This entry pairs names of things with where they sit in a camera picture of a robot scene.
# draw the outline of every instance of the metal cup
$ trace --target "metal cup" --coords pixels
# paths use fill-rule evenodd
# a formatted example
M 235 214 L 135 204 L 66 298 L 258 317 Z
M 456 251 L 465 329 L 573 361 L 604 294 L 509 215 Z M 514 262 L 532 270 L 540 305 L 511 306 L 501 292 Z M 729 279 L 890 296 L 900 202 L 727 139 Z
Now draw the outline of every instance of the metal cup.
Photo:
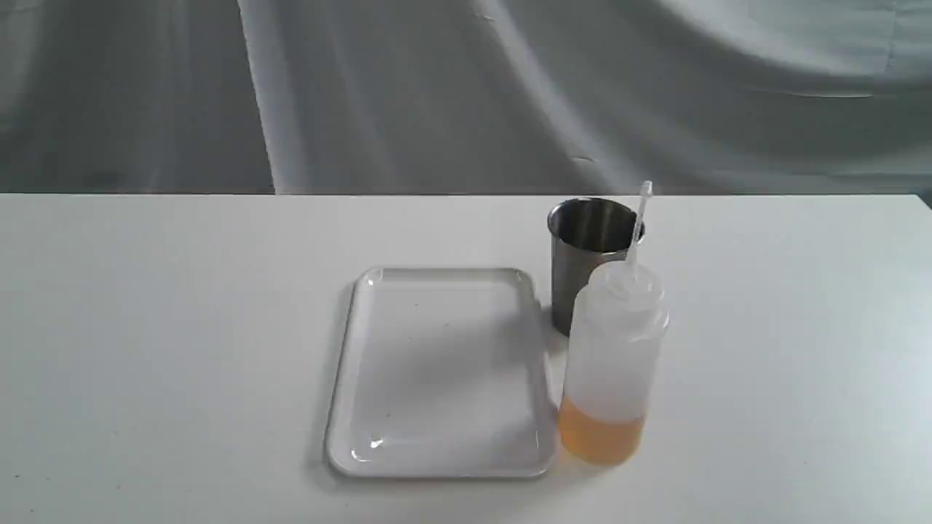
M 605 199 L 572 199 L 547 215 L 550 229 L 554 327 L 569 336 L 576 295 L 589 282 L 589 274 L 612 260 L 624 260 L 631 245 L 637 213 Z M 641 225 L 637 240 L 644 238 Z

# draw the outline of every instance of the white table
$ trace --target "white table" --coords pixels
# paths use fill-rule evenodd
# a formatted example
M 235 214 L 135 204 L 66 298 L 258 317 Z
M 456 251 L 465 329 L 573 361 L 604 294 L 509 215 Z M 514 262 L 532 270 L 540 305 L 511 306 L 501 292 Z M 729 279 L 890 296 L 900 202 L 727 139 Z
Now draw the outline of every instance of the white table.
M 559 200 L 0 196 L 0 522 L 932 521 L 914 197 L 653 200 L 642 260 L 673 320 L 622 467 L 329 476 L 350 283 L 512 266 L 547 303 Z

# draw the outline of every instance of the white tray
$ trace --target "white tray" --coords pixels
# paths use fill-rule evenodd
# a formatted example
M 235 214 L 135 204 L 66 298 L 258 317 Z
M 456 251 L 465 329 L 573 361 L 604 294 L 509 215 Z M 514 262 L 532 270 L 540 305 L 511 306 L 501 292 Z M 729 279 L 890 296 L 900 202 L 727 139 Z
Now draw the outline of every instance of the white tray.
M 541 309 L 518 269 L 356 282 L 326 453 L 347 476 L 536 478 L 554 462 Z

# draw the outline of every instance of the orange liquid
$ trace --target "orange liquid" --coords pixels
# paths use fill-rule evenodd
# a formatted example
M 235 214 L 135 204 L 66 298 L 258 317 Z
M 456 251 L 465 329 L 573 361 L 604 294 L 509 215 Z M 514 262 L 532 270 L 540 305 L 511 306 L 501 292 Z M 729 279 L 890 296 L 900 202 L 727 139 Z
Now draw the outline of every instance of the orange liquid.
M 559 428 L 563 447 L 573 455 L 592 464 L 615 465 L 637 451 L 644 417 L 624 422 L 599 421 L 563 397 Z

